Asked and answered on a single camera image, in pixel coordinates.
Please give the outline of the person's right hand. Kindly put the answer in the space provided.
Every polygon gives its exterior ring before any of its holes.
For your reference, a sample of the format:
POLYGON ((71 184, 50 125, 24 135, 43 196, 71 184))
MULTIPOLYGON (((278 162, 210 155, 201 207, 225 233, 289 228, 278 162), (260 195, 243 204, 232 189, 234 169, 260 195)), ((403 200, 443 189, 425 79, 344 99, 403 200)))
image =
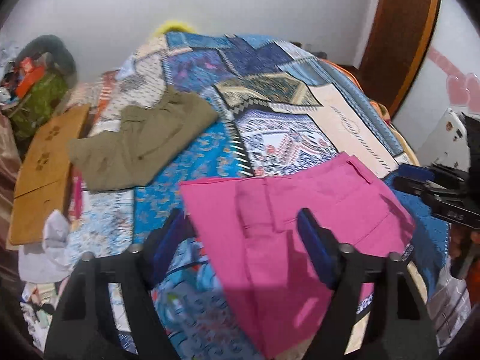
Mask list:
POLYGON ((454 223, 450 226, 449 236, 451 275, 459 280, 465 279, 479 256, 479 230, 454 223))

